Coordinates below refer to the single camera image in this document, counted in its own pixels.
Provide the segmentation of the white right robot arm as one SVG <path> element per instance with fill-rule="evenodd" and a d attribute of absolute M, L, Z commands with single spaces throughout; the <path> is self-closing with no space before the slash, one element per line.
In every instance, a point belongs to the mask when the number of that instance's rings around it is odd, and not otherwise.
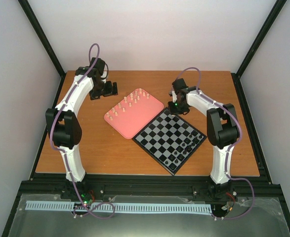
<path fill-rule="evenodd" d="M 207 137 L 213 145 L 210 177 L 217 185 L 228 183 L 231 178 L 232 152 L 242 138 L 235 107 L 211 99 L 195 86 L 180 89 L 173 86 L 169 94 L 172 96 L 172 101 L 168 102 L 168 107 L 172 114 L 185 115 L 192 107 L 206 116 Z"/>

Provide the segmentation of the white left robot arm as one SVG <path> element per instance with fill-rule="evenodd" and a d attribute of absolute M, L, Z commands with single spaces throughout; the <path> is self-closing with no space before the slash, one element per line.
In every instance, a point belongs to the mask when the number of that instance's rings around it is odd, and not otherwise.
<path fill-rule="evenodd" d="M 59 151 L 66 169 L 66 179 L 75 182 L 72 193 L 77 198 L 89 194 L 89 185 L 82 182 L 86 171 L 83 168 L 79 142 L 82 129 L 77 118 L 86 96 L 91 100 L 118 94 L 117 84 L 107 80 L 108 65 L 97 67 L 79 67 L 73 83 L 61 102 L 45 112 L 49 143 L 53 150 Z"/>

